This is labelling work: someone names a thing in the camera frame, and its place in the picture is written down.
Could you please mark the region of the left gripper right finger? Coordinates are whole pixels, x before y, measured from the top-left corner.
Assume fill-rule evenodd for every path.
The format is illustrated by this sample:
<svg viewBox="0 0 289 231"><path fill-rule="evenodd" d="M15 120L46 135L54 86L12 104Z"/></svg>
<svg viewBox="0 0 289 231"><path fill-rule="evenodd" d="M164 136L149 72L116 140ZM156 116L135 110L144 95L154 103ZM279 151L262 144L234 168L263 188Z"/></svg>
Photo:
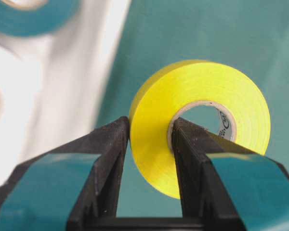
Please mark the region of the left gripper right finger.
<svg viewBox="0 0 289 231"><path fill-rule="evenodd" d="M285 167L178 118L171 142L184 217L206 231L289 231Z"/></svg>

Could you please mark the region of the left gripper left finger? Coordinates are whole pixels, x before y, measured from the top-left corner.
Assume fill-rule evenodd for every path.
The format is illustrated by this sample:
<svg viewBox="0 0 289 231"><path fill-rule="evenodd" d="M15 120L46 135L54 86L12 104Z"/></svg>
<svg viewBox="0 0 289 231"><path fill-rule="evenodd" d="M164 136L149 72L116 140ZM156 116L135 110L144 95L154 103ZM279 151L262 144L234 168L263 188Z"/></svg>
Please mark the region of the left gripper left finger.
<svg viewBox="0 0 289 231"><path fill-rule="evenodd" d="M0 231L82 231L117 213L129 121L29 159L0 186Z"/></svg>

